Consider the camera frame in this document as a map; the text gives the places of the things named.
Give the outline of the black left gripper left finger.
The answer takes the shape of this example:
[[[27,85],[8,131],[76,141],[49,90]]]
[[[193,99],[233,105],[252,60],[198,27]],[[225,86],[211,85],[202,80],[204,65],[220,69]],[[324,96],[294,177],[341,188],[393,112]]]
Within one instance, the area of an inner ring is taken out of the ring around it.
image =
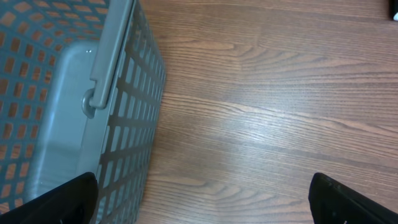
[[[1,224],[89,223],[96,209],[98,183],[85,172],[1,215]]]

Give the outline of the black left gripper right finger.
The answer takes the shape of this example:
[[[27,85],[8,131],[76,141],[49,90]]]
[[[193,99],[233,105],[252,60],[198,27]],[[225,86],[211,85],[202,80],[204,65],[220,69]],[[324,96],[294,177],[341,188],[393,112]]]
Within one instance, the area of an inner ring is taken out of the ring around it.
[[[370,198],[317,172],[308,201],[315,224],[397,224],[397,214]]]

